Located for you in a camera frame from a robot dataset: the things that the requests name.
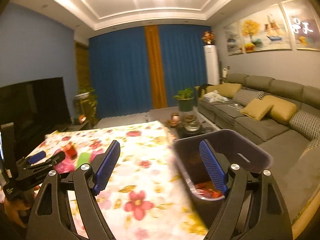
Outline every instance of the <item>white air conditioner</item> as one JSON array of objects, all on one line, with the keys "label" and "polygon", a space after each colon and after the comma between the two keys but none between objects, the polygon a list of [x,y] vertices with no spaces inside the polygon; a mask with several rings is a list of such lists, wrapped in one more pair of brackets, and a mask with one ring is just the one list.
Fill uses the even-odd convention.
[{"label": "white air conditioner", "polygon": [[205,56],[205,65],[207,68],[207,83],[211,85],[219,85],[219,61],[216,46],[206,45],[203,48]]}]

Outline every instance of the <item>picture frame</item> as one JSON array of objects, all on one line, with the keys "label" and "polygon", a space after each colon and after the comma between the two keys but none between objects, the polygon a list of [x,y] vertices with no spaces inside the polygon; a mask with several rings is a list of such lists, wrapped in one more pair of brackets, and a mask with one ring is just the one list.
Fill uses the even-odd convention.
[{"label": "picture frame", "polygon": [[287,23],[279,4],[242,18],[240,25],[246,53],[292,50]]},{"label": "picture frame", "polygon": [[307,0],[286,0],[281,5],[295,48],[320,51],[320,27],[311,4]]},{"label": "picture frame", "polygon": [[228,56],[243,54],[243,44],[241,36],[239,35],[239,22],[231,23],[223,27]]}]

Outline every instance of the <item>hand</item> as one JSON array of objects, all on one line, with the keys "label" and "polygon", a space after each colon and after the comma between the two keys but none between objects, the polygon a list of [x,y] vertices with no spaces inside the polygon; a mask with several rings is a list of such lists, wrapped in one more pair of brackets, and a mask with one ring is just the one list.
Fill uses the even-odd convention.
[{"label": "hand", "polygon": [[21,218],[19,217],[19,211],[28,209],[30,209],[30,204],[25,203],[21,199],[15,199],[13,201],[9,201],[7,200],[7,198],[4,199],[4,212],[8,216],[9,220],[23,228],[26,228],[27,226],[24,222],[22,222]]}]

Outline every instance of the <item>chinese characters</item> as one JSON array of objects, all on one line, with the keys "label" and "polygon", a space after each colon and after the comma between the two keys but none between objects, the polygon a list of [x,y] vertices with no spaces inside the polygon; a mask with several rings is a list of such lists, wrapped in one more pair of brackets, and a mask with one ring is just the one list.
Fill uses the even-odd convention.
[{"label": "chinese characters", "polygon": [[299,33],[299,30],[301,29],[301,26],[300,26],[301,24],[304,25],[304,27],[302,28],[302,31],[304,34],[307,34],[308,31],[313,32],[313,30],[310,30],[308,28],[308,25],[309,25],[308,23],[302,23],[298,18],[293,18],[293,21],[295,23],[295,24],[292,24],[292,29],[294,33],[297,33],[297,34]]}]

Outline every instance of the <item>coffee table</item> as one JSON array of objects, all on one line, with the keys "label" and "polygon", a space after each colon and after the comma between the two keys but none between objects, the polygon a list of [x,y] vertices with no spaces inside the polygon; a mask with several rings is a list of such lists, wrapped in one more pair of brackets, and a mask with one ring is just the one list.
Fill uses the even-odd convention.
[{"label": "coffee table", "polygon": [[[152,109],[148,113],[149,122],[160,121],[163,125],[168,127],[167,120],[171,118],[171,113],[178,113],[178,112],[179,110],[177,106]],[[203,134],[203,133],[206,133],[208,130],[213,130],[213,131],[216,130],[214,127],[212,127],[209,123],[205,121],[201,123],[200,129],[195,132],[189,132],[184,127],[176,127],[176,128],[168,127],[168,128],[170,129],[170,132],[172,132],[179,139]]]}]

